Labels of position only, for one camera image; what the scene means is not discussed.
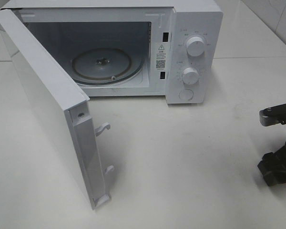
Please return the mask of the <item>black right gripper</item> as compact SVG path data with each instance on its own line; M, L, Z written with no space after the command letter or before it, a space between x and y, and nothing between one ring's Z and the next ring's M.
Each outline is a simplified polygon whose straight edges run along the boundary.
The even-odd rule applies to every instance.
M279 119L280 124L286 125L286 120ZM263 155L262 160L257 165L264 181L269 187L286 183L286 141L285 144L276 151Z

